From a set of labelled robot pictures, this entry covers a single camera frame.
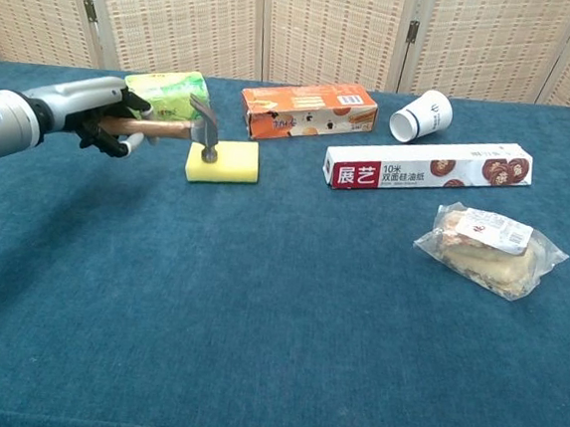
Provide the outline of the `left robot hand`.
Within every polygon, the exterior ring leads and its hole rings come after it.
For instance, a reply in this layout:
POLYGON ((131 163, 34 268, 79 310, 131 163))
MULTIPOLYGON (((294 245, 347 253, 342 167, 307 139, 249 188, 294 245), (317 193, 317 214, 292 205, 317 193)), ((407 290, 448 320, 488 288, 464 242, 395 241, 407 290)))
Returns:
POLYGON ((48 85, 26 90, 23 99, 36 114, 43 133, 74 132, 80 147, 95 146, 116 158, 129 156, 143 142, 140 132, 126 134, 119 141, 101 123, 109 117, 132 119, 138 111, 143 117, 153 113, 150 102, 131 91, 119 77, 102 77, 48 85))

